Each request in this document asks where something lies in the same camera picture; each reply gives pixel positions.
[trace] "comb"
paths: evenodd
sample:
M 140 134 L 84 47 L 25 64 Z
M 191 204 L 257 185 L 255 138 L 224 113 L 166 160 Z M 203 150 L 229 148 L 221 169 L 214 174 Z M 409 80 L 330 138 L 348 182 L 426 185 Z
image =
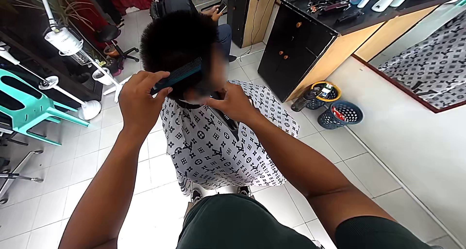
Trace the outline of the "comb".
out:
M 178 69 L 171 71 L 170 76 L 161 79 L 157 82 L 154 87 L 150 90 L 150 94 L 154 95 L 159 92 L 161 89 L 169 87 L 178 81 L 185 79 L 194 73 L 201 70 L 202 60 L 201 57 L 197 57 L 195 60 L 190 61 L 183 66 L 179 67 Z

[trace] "dark green shirt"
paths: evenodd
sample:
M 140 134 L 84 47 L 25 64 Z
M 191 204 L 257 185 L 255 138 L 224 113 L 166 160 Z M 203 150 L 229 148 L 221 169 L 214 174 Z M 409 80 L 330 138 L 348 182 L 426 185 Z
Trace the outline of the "dark green shirt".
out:
M 399 223 L 374 216 L 342 222 L 339 249 L 430 249 Z M 279 223 L 259 202 L 242 194 L 218 194 L 199 201 L 184 220 L 177 249 L 307 248 L 306 236 Z

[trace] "hand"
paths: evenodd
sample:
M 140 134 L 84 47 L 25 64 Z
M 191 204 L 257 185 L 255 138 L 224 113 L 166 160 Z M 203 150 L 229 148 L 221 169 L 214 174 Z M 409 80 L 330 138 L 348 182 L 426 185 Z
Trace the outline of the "hand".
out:
M 251 105 L 248 97 L 244 94 L 243 88 L 240 85 L 227 82 L 220 91 L 220 94 L 225 94 L 223 100 L 208 98 L 206 105 L 212 108 L 221 110 L 225 115 L 235 121 L 248 124 L 248 121 L 261 115 L 257 109 Z
M 218 9 L 216 9 L 214 13 L 212 14 L 213 21 L 217 21 L 223 15 L 223 12 L 220 12 L 220 13 L 217 13 L 217 12 L 218 12 Z
M 209 10 L 205 10 L 205 11 L 203 11 L 201 13 L 204 14 L 204 15 L 207 15 L 207 16 L 212 16 L 213 13 L 215 12 L 215 10 L 217 10 L 219 7 L 220 7 L 220 5 L 215 5 L 215 6 L 211 7 Z
M 171 87 L 164 88 L 153 98 L 150 89 L 169 75 L 163 71 L 139 71 L 125 83 L 119 97 L 124 131 L 142 140 L 149 134 L 157 122 L 165 97 L 173 90 Z

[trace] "trash bin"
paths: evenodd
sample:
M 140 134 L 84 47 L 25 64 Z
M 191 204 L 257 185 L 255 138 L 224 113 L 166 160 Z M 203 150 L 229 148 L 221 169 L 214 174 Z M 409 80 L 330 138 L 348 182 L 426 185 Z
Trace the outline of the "trash bin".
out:
M 338 100 L 341 96 L 341 90 L 339 87 L 337 87 L 335 84 L 328 82 L 328 81 L 318 81 L 314 84 L 312 84 L 311 89 L 313 89 L 315 86 L 319 86 L 319 84 L 322 84 L 323 86 L 325 83 L 330 83 L 333 85 L 332 91 L 329 92 L 328 96 L 326 99 L 323 99 L 321 97 L 316 96 L 313 98 L 308 104 L 306 105 L 306 108 L 308 109 L 318 109 L 322 106 L 324 106 L 327 103 L 334 102 Z
M 336 129 L 362 120 L 363 112 L 358 106 L 347 101 L 335 101 L 319 116 L 317 122 L 326 129 Z

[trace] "black hair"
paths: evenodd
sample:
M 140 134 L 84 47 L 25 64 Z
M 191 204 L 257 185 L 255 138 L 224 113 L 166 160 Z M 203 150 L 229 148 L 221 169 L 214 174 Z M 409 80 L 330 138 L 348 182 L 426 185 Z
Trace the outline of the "black hair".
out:
M 174 71 L 201 57 L 210 61 L 212 44 L 217 40 L 217 24 L 209 17 L 190 10 L 179 10 L 155 19 L 141 36 L 140 56 L 144 70 L 149 72 Z M 168 95 L 183 99 L 183 93 L 203 79 L 198 72 L 175 83 Z

